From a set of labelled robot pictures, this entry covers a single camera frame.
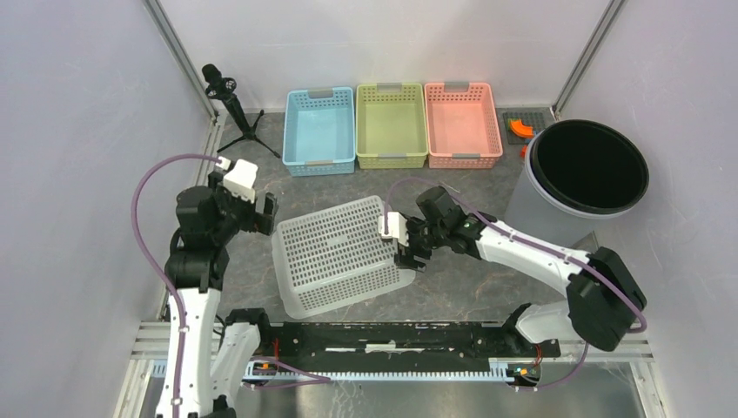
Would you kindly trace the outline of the large white perforated basket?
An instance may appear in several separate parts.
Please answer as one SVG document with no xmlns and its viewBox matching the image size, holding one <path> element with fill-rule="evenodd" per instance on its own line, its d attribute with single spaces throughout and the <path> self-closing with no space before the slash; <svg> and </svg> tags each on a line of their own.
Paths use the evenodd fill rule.
<svg viewBox="0 0 738 418">
<path fill-rule="evenodd" d="M 304 319 L 413 283 L 379 235 L 384 201 L 374 195 L 279 222 L 272 259 L 287 315 Z"/>
</svg>

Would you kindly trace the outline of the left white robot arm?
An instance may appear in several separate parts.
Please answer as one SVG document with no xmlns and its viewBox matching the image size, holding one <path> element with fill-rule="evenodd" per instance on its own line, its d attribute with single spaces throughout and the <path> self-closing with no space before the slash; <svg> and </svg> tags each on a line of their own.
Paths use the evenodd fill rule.
<svg viewBox="0 0 738 418">
<path fill-rule="evenodd" d="M 235 309 L 214 349 L 216 316 L 230 257 L 227 244 L 240 232 L 273 231 L 276 199 L 265 195 L 258 212 L 256 173 L 212 172 L 207 185 L 177 196 L 179 228 L 172 237 L 164 273 L 173 283 L 171 337 L 157 417 L 233 417 L 246 366 L 266 353 L 273 331 L 265 311 Z"/>
</svg>

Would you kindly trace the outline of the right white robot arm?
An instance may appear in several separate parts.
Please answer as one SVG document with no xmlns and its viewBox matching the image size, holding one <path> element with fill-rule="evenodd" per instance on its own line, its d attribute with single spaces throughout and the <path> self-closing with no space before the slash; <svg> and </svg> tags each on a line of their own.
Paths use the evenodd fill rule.
<svg viewBox="0 0 738 418">
<path fill-rule="evenodd" d="M 442 186 L 421 193 L 416 204 L 419 217 L 389 208 L 379 216 L 380 237 L 396 244 L 398 267 L 422 272 L 433 251 L 448 248 L 510 267 L 562 295 L 559 302 L 528 302 L 510 314 L 502 333 L 509 353 L 524 355 L 537 343 L 569 338 L 612 352 L 624 336 L 647 329 L 647 298 L 617 252 L 600 247 L 588 253 L 521 233 Z"/>
</svg>

